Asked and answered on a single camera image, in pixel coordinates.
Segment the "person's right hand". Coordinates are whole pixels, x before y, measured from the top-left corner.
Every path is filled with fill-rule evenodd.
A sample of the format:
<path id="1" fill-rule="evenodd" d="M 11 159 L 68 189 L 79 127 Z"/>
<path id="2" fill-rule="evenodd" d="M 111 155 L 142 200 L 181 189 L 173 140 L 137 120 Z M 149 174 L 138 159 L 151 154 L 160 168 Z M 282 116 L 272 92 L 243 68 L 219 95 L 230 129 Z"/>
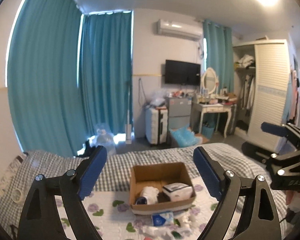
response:
<path id="1" fill-rule="evenodd" d="M 286 194 L 286 205 L 289 205 L 292 200 L 296 197 L 300 197 L 300 191 L 290 191 L 290 190 L 287 190 L 285 191 L 285 194 Z"/>

